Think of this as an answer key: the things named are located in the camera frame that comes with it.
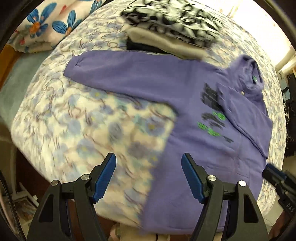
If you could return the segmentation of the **right hand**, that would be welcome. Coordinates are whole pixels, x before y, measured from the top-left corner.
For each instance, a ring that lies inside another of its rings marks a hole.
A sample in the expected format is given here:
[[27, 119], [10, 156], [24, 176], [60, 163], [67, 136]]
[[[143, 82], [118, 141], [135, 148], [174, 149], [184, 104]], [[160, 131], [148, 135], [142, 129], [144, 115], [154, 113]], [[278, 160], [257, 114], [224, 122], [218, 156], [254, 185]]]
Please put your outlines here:
[[269, 240], [279, 236], [281, 229], [290, 221], [289, 215], [283, 211], [279, 218], [276, 220], [276, 223], [272, 226], [268, 238]]

